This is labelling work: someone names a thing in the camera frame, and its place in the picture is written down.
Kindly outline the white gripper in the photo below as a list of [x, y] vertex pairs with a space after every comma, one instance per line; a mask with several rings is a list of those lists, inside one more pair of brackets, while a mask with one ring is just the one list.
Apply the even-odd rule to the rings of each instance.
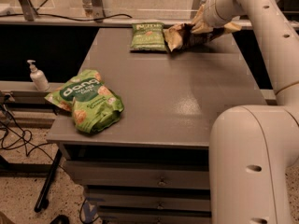
[[234, 17], [244, 15], [245, 12], [236, 0], [206, 0], [192, 19], [192, 33], [206, 34], [213, 28], [222, 27]]

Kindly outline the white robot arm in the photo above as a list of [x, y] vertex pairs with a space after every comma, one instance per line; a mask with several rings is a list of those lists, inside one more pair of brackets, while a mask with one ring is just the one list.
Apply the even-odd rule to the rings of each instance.
[[247, 15], [276, 97], [216, 119], [209, 141], [212, 224], [292, 224], [285, 170], [298, 159], [299, 36], [276, 0], [206, 0], [196, 23]]

